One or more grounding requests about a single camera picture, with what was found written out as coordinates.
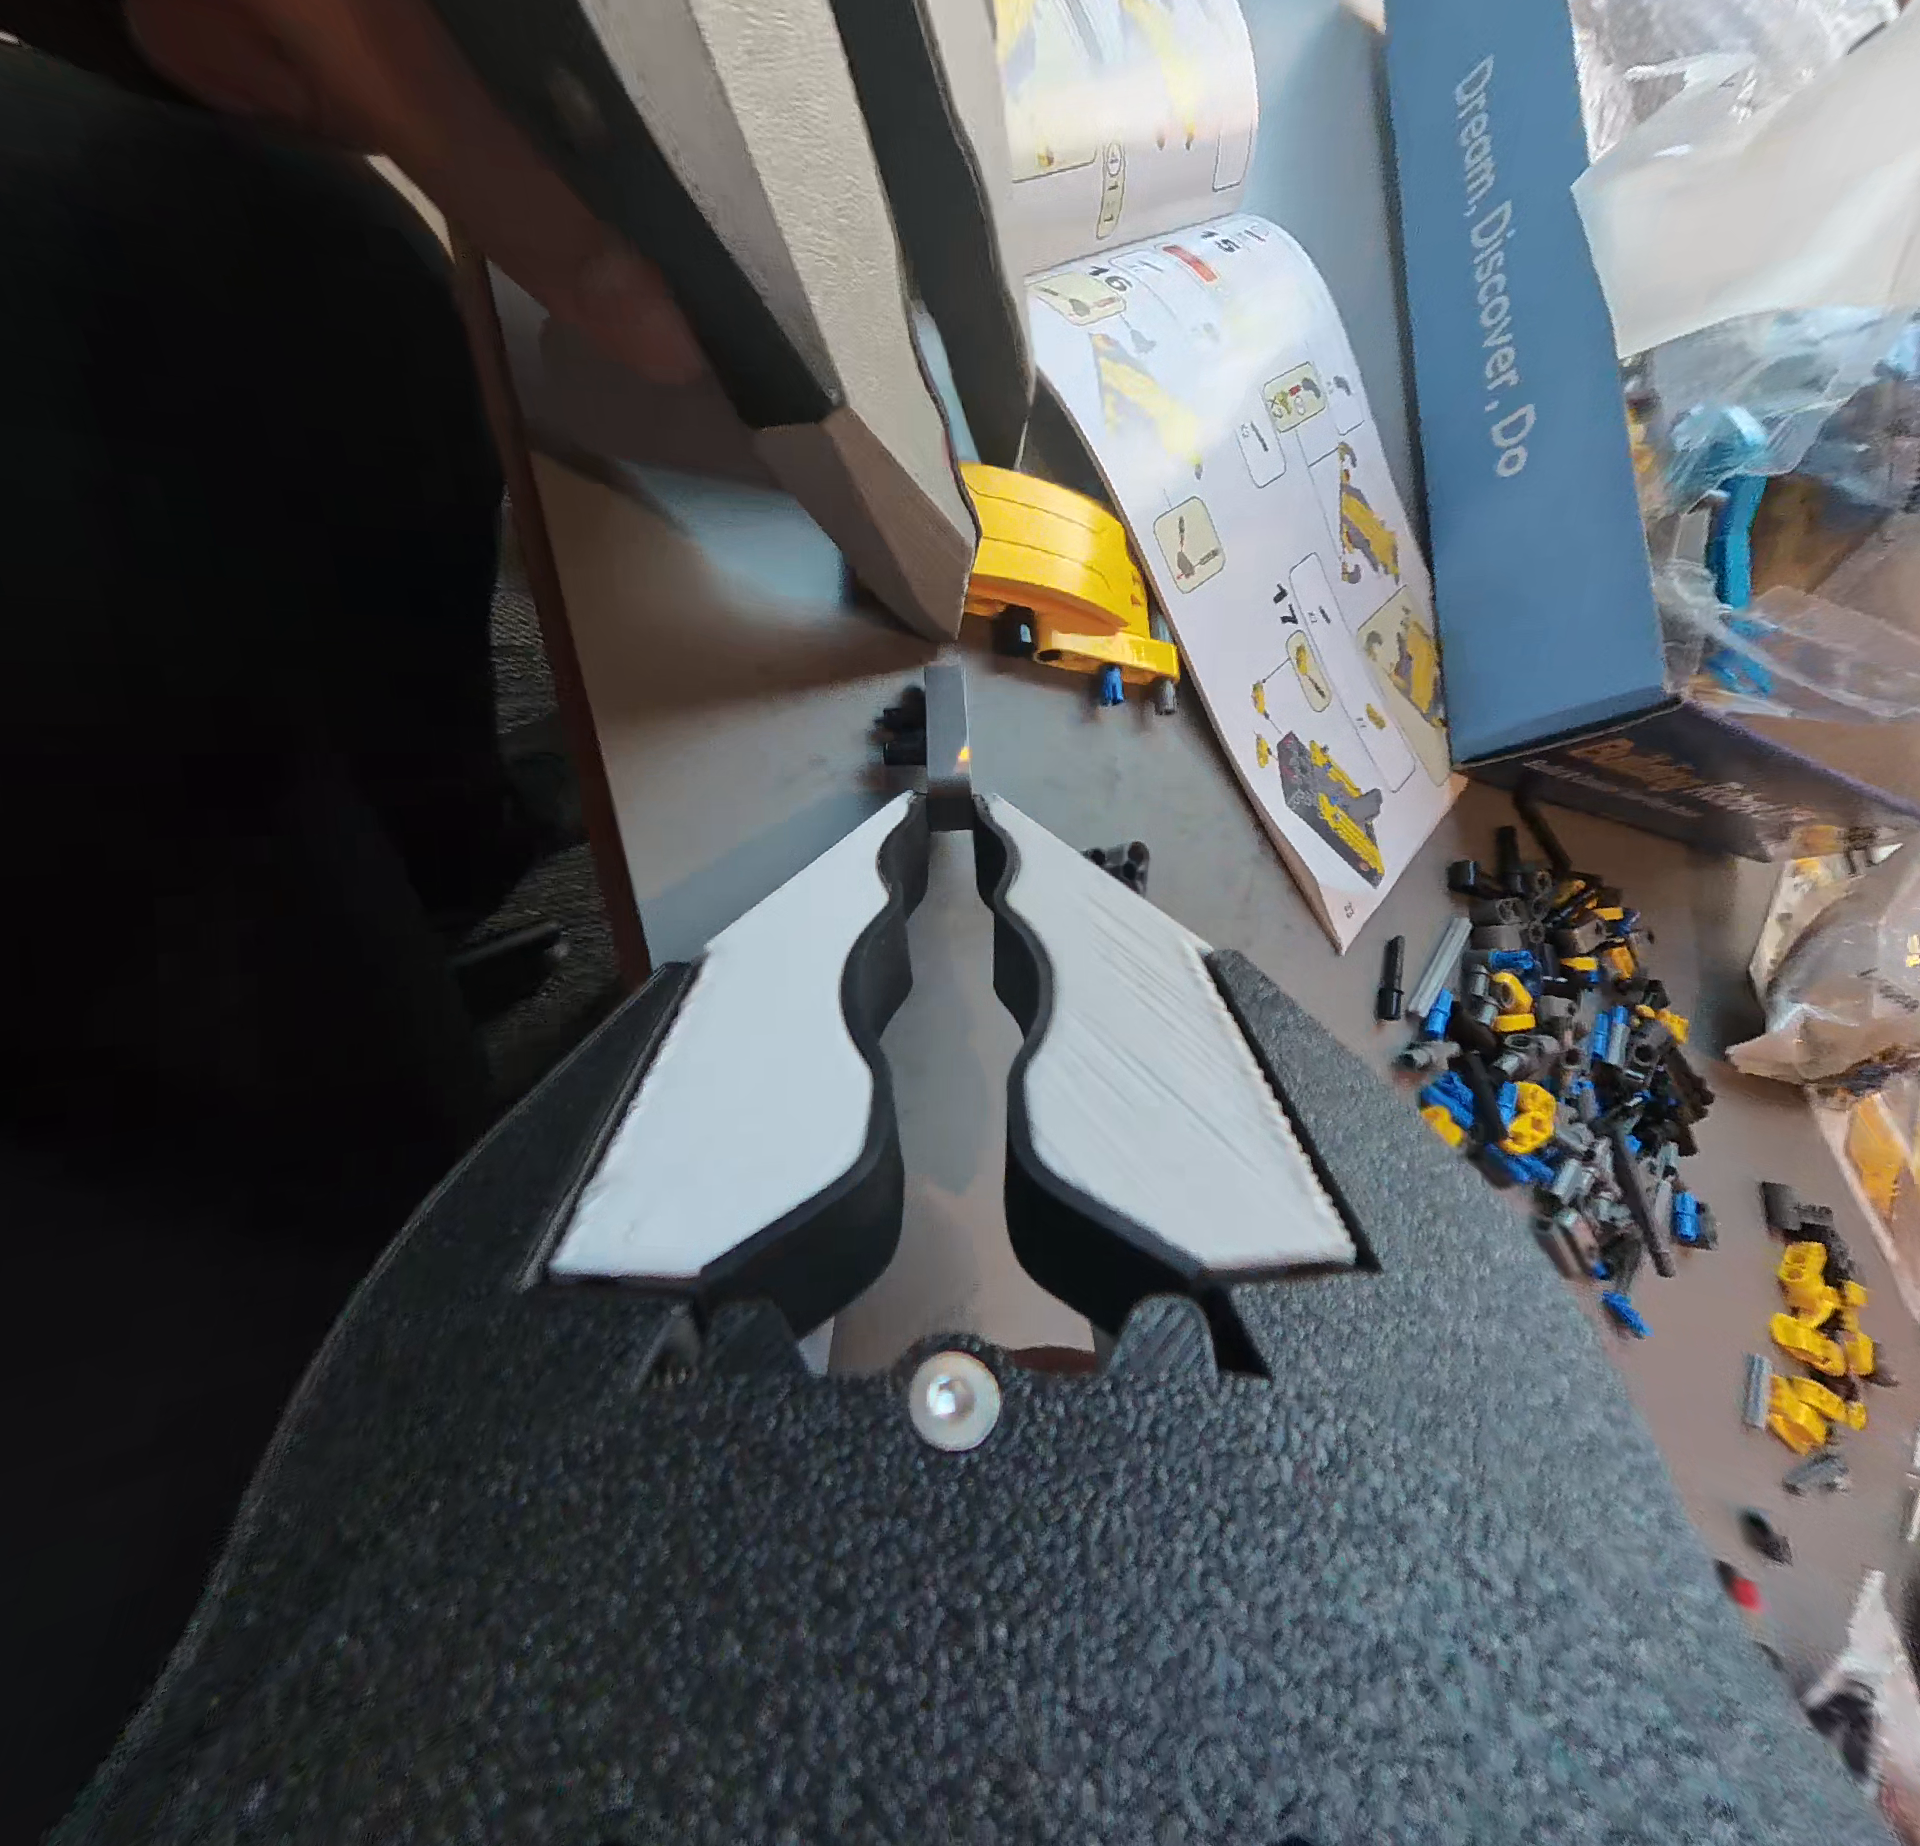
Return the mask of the blue kit box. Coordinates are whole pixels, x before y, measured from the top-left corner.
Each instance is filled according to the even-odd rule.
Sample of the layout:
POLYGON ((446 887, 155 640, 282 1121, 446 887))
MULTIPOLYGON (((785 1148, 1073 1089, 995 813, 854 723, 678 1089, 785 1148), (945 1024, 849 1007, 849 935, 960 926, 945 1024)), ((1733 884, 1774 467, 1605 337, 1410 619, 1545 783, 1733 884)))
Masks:
POLYGON ((1452 758, 1751 859, 1915 832, 1915 729, 1744 719, 1666 676, 1629 413, 1574 214, 1569 0, 1384 0, 1452 758))

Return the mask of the white paper sheet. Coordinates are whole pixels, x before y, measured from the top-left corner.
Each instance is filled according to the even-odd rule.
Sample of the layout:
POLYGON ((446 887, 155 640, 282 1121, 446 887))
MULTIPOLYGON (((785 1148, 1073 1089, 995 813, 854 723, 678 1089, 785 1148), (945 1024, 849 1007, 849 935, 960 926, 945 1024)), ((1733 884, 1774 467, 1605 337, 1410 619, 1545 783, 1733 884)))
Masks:
POLYGON ((1681 91, 1573 181, 1619 359, 1751 314, 1914 313, 1915 135, 1835 80, 1681 91))

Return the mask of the small yellow picture leaflet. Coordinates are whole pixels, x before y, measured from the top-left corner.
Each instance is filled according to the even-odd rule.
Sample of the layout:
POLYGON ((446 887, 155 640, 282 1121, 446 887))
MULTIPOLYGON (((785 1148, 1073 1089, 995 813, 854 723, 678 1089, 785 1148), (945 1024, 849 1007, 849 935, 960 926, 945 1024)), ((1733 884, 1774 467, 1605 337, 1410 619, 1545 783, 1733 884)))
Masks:
POLYGON ((1880 1246, 1902 1264, 1918 1256, 1918 1082, 1902 1073, 1880 1091, 1812 1097, 1812 1118, 1880 1246))

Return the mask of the pile of mixed building pieces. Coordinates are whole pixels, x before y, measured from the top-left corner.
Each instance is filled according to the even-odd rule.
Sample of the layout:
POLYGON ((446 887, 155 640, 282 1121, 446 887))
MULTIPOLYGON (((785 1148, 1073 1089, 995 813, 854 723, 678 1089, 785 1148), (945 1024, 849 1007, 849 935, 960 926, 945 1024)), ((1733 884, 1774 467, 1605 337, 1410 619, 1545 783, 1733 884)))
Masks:
POLYGON ((1467 1130, 1446 1148, 1523 1202, 1554 1267, 1596 1294, 1599 1319, 1645 1342, 1645 1275, 1715 1246, 1711 1207, 1690 1185, 1715 1094, 1690 1055, 1690 1017, 1651 968, 1640 911, 1580 863, 1523 795, 1489 859, 1448 863, 1451 918, 1422 952, 1405 942, 1395 1073, 1467 1130), (1452 982, 1407 1011, 1435 941, 1471 914, 1452 982))

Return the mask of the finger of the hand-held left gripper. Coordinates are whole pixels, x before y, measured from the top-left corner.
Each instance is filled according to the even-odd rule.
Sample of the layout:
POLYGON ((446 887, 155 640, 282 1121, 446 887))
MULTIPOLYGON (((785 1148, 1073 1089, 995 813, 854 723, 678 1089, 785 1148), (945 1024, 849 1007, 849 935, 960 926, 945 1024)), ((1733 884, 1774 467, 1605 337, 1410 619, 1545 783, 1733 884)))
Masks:
POLYGON ((754 269, 827 407, 755 435, 780 486, 903 626, 950 640, 976 522, 908 317, 908 285, 828 0, 688 0, 738 130, 754 269))
POLYGON ((914 0, 914 17, 931 89, 926 158, 908 176, 914 274, 976 459, 1016 470, 1034 371, 992 0, 914 0))

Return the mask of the grey desk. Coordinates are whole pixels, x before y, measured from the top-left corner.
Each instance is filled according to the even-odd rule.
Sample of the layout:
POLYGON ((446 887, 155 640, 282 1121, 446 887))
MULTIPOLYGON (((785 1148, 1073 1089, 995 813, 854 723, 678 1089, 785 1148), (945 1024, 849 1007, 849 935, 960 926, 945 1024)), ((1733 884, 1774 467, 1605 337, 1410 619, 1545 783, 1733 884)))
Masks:
MULTIPOLYGON (((688 0, 585 0, 754 269, 745 149, 688 0)), ((828 0, 908 285, 929 136, 914 0, 828 0)), ((720 383, 671 403, 563 335, 508 348, 556 517, 568 700, 608 897, 705 936, 888 783, 880 675, 931 659, 780 486, 720 383)), ((1890 1842, 1709 1579, 1590 1323, 1521 1222, 1250 962, 1215 968, 1362 1246, 1154 1297, 1118 1369, 960 1346, 979 1447, 908 1422, 894 1335, 845 1379, 747 1356, 540 1439, 525 1595, 578 1607, 499 1722, 504 1842, 1890 1842)))

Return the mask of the yellow beam assembly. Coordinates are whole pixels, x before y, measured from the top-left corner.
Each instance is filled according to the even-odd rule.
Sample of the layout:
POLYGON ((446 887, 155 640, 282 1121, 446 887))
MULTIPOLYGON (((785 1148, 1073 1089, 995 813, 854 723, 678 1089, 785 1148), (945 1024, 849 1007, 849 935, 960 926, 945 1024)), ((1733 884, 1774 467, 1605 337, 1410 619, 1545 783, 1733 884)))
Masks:
POLYGON ((1121 520, 1078 491, 979 460, 961 482, 979 529, 966 612, 990 623, 993 650, 1085 676, 1099 708, 1139 689, 1173 713, 1178 651, 1121 520))

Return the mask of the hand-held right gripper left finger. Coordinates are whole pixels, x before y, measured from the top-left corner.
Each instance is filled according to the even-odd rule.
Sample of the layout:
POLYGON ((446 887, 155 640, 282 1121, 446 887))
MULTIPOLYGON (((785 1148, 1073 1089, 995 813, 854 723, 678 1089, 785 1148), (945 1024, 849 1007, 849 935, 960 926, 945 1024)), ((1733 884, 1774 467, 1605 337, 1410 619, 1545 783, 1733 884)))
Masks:
POLYGON ((850 1176, 876 1069, 854 1041, 844 975, 897 906, 880 867, 897 834, 920 839, 920 798, 882 804, 705 946, 586 1163, 553 1277, 705 1281, 850 1176))

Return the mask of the person's left hand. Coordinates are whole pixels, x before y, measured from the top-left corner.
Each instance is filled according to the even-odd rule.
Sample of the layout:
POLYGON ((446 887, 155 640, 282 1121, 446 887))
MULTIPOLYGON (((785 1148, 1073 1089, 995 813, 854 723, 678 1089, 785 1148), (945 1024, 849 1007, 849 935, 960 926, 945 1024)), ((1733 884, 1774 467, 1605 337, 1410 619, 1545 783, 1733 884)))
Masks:
POLYGON ((638 376, 707 373, 657 267, 540 160, 423 0, 123 0, 123 13, 144 56, 195 98, 398 165, 516 285, 638 376))

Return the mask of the light grey angled beam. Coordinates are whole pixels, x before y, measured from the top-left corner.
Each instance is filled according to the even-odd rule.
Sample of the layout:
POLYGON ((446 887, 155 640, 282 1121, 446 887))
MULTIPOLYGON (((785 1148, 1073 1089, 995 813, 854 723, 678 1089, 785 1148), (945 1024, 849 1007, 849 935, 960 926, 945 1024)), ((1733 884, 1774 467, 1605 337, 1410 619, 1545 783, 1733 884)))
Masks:
POLYGON ((960 655, 929 659, 920 680, 876 713, 873 745, 884 770, 918 773, 929 829, 973 832, 973 733, 960 655))

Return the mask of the clear bag of kit parts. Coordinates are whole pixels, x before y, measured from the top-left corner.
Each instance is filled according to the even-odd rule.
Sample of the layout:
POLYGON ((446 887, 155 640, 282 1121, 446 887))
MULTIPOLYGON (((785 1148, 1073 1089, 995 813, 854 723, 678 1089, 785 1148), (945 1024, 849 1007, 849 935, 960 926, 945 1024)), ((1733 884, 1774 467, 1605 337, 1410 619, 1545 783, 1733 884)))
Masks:
MULTIPOLYGON (((1835 80, 1915 135, 1915 0, 1569 0, 1590 163, 1696 72, 1733 75, 1733 116, 1835 80)), ((1621 397, 1666 672, 1725 713, 1915 719, 1918 295, 1914 313, 1731 318, 1633 359, 1621 397), (1700 484, 1676 482, 1673 426, 1737 403, 1768 429, 1753 619, 1771 699, 1700 668, 1711 592, 1700 484)))

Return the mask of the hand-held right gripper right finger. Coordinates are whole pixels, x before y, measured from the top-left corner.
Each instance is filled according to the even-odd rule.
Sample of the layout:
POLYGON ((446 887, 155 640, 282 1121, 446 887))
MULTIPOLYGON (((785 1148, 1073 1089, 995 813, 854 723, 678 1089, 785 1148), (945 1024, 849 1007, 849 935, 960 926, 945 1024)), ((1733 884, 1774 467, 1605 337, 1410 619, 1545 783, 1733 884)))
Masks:
POLYGON ((999 795, 974 798, 992 986, 1019 1026, 1005 1222, 1094 1328, 1181 1297, 1350 1270, 1362 1246, 1212 968, 1212 947, 999 795))

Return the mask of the building instruction booklet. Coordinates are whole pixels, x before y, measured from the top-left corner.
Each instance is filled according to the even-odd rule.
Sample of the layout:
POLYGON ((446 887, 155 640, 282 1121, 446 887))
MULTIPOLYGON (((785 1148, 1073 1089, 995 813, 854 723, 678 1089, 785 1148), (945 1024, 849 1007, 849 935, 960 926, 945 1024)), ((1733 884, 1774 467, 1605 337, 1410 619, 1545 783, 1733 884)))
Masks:
POLYGON ((1036 400, 1348 950, 1456 783, 1414 519, 1335 297, 1255 208, 1250 0, 990 0, 1036 400))

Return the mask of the cluster of yellow black parts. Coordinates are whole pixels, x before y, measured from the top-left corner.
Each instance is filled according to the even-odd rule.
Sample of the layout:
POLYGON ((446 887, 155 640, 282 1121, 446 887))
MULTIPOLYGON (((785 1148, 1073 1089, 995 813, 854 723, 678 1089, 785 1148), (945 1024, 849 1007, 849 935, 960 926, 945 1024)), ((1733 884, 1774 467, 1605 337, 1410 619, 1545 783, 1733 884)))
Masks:
POLYGON ((1846 1448, 1868 1423, 1864 1394, 1879 1372, 1864 1327, 1868 1291, 1834 1208, 1775 1179, 1757 1194, 1779 1300, 1742 1369, 1739 1426, 1791 1453, 1788 1497, 1841 1494, 1853 1483, 1846 1448))

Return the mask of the person's black trousers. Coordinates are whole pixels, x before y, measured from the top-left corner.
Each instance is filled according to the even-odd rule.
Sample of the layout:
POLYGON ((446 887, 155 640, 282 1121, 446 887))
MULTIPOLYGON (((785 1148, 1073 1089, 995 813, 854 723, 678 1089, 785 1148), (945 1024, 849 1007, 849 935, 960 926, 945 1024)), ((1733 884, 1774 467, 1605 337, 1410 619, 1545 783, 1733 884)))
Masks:
POLYGON ((366 163, 3 48, 3 1842, 478 1136, 501 480, 366 163))

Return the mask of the blue curved plastic part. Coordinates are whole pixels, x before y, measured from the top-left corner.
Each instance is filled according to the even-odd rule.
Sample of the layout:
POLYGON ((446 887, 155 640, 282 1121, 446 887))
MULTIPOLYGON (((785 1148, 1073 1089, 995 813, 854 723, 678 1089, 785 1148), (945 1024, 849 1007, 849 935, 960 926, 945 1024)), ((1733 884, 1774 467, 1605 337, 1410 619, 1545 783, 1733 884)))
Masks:
POLYGON ((1703 566, 1711 592, 1709 646, 1700 668, 1728 699, 1771 699, 1774 675, 1753 606, 1753 534, 1768 486, 1768 429, 1737 403, 1703 403, 1673 426, 1676 482, 1700 484, 1708 508, 1703 566))

